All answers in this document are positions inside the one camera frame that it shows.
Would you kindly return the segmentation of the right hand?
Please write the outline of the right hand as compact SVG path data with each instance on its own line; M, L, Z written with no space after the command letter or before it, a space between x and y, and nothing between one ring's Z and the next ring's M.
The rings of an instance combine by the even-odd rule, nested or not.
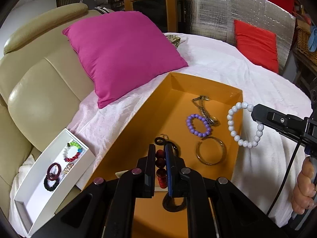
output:
M297 183L293 190L291 205L296 214L302 215L306 209L314 209L316 202L313 197L316 195L316 187L312 182L315 175L310 157L305 158L301 172L297 176Z

